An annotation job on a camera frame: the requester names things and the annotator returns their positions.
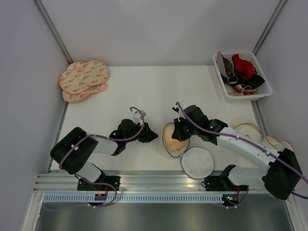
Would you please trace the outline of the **white mesh laundry bag blue zipper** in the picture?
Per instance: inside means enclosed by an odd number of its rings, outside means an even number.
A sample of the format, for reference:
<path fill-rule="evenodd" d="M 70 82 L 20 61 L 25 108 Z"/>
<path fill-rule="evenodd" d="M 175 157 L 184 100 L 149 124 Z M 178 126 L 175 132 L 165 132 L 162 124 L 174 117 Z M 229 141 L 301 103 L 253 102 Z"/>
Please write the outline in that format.
<path fill-rule="evenodd" d="M 163 155 L 173 159 L 178 159 L 184 173 L 194 180 L 201 180 L 208 177 L 214 171 L 214 160 L 209 151 L 202 147 L 191 146 L 190 144 L 186 151 L 178 157 L 171 156 L 163 145 L 163 129 L 164 126 L 159 126 L 155 129 L 158 138 L 154 140 L 154 148 Z"/>

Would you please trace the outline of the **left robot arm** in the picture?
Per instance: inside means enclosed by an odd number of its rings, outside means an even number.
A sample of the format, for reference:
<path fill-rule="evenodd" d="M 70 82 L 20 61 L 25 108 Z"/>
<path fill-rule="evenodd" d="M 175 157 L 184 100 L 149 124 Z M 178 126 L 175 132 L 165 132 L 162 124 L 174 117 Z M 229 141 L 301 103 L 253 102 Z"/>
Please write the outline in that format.
<path fill-rule="evenodd" d="M 150 143 L 158 135 L 146 122 L 135 123 L 123 119 L 109 137 L 90 135 L 80 127 L 71 130 L 50 151 L 51 158 L 59 168 L 78 178 L 79 191 L 117 191 L 119 176 L 107 176 L 99 167 L 89 162 L 92 153 L 117 156 L 126 144 L 133 141 Z"/>

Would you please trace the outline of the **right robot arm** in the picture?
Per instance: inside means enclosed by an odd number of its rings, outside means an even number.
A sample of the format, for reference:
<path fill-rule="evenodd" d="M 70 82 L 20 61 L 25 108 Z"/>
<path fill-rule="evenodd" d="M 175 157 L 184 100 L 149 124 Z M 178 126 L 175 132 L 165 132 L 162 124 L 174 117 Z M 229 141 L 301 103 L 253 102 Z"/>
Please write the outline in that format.
<path fill-rule="evenodd" d="M 300 180 L 307 182 L 295 153 L 285 148 L 279 151 L 257 143 L 241 135 L 226 123 L 218 119 L 208 119 L 202 110 L 191 105 L 185 107 L 176 102 L 173 110 L 178 113 L 174 119 L 175 130 L 172 138 L 185 141 L 191 136 L 198 136 L 205 142 L 226 148 L 238 154 L 256 168 L 243 168 L 235 164 L 228 165 L 219 175 L 219 183 L 225 190 L 245 185 L 264 187 L 271 195 L 286 200 L 295 193 Z"/>

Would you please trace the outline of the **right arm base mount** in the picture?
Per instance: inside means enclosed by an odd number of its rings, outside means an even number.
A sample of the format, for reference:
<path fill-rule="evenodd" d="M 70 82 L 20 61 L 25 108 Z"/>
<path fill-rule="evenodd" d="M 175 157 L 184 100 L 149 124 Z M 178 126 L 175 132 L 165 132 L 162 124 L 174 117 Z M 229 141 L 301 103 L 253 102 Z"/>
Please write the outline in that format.
<path fill-rule="evenodd" d="M 220 176 L 208 176 L 201 185 L 207 192 L 245 192 L 248 188 L 247 185 L 235 185 L 228 178 Z"/>

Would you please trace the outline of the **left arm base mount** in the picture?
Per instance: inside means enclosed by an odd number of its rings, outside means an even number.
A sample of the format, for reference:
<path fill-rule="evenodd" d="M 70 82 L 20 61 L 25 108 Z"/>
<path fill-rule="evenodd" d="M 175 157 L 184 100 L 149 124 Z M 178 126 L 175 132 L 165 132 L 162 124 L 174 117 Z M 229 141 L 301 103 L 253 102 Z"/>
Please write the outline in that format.
<path fill-rule="evenodd" d="M 78 191 L 106 191 L 115 192 L 119 190 L 121 178 L 119 176 L 102 176 L 95 182 L 80 178 L 77 184 Z"/>

